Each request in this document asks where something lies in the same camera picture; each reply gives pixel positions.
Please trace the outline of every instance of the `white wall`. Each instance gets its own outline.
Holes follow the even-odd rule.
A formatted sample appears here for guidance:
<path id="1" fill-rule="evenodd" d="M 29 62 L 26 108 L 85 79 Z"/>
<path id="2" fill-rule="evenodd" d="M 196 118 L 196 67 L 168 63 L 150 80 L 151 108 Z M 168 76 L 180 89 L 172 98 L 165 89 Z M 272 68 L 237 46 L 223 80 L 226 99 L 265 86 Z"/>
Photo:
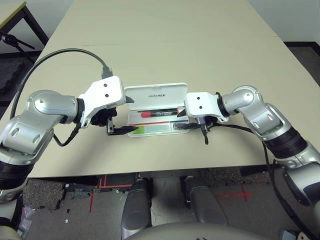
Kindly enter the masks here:
<path id="1" fill-rule="evenodd" d="M 17 0 L 0 0 L 0 3 L 16 2 Z M 44 32 L 50 37 L 65 13 L 71 6 L 73 0 L 26 0 L 26 6 L 42 27 Z M 36 47 L 36 50 L 44 48 L 41 41 L 37 38 L 29 25 L 22 19 L 11 31 L 10 34 L 18 39 Z M 26 51 L 32 51 L 30 48 L 23 47 Z M 17 50 L 0 41 L 0 53 L 13 53 Z"/>
<path id="2" fill-rule="evenodd" d="M 0 0 L 0 3 L 14 1 Z M 50 37 L 72 1 L 27 0 L 27 7 Z M 320 45 L 320 0 L 249 0 L 249 2 L 283 41 L 316 41 Z M 37 50 L 43 49 L 42 43 L 24 20 L 10 33 L 35 46 Z M 0 53 L 12 52 L 16 52 L 15 48 L 0 41 Z"/>
<path id="3" fill-rule="evenodd" d="M 285 42 L 320 45 L 320 0 L 249 0 Z"/>

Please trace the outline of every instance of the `unitree logo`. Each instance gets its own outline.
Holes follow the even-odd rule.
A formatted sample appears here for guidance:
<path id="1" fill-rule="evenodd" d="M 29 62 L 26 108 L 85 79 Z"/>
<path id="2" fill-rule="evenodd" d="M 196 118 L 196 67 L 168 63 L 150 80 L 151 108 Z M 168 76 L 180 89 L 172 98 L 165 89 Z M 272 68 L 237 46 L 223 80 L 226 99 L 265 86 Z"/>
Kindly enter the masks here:
<path id="1" fill-rule="evenodd" d="M 153 95 L 149 95 L 149 98 L 158 98 L 158 97 L 164 97 L 165 94 L 153 94 Z"/>

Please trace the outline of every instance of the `wall baseboard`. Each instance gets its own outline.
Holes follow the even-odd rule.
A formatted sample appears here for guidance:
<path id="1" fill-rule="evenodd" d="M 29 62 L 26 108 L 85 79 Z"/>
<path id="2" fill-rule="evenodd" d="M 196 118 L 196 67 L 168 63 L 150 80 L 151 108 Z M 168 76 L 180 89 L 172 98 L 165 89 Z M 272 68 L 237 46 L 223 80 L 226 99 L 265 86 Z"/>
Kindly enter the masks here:
<path id="1" fill-rule="evenodd" d="M 38 57 L 41 52 L 42 51 L 26 51 L 30 57 Z M 22 52 L 0 53 L 0 59 L 23 58 L 24 56 Z"/>
<path id="2" fill-rule="evenodd" d="M 287 47 L 310 47 L 320 56 L 320 46 L 315 41 L 284 41 Z"/>

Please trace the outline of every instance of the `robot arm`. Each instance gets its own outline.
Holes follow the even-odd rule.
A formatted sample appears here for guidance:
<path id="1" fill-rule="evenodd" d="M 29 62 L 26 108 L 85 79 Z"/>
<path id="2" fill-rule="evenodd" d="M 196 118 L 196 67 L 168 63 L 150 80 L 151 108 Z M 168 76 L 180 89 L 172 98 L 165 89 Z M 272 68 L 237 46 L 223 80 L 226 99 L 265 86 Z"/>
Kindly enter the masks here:
<path id="1" fill-rule="evenodd" d="M 276 107 L 264 103 L 256 88 L 240 86 L 222 97 L 208 92 L 190 92 L 184 104 L 186 114 L 196 118 L 205 137 L 209 131 L 206 116 L 225 123 L 230 115 L 241 113 L 244 122 L 286 170 L 283 177 L 296 199 L 305 206 L 320 201 L 320 153 Z"/>
<path id="2" fill-rule="evenodd" d="M 0 133 L 0 226 L 12 225 L 27 176 L 51 139 L 57 124 L 76 124 L 71 135 L 89 124 L 107 126 L 108 135 L 126 134 L 136 127 L 114 128 L 116 107 L 133 100 L 125 96 L 117 76 L 95 81 L 75 98 L 51 90 L 32 93 L 23 113 L 12 118 Z"/>

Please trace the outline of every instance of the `white plastic case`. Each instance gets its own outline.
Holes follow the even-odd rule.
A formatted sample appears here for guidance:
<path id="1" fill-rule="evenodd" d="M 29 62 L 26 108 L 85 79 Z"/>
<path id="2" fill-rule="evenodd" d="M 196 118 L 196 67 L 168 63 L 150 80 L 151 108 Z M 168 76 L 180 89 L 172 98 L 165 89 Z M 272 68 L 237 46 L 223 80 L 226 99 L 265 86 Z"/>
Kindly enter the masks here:
<path id="1" fill-rule="evenodd" d="M 139 127 L 128 133 L 130 137 L 183 134 L 189 131 L 174 129 L 175 123 L 189 123 L 188 116 L 177 117 L 177 113 L 185 109 L 184 99 L 188 92 L 186 83 L 128 86 L 124 91 L 126 96 L 134 100 L 134 103 L 128 103 L 128 125 Z M 162 110 L 161 116 L 142 117 L 149 112 L 156 115 L 155 112 L 159 113 L 157 110 Z"/>

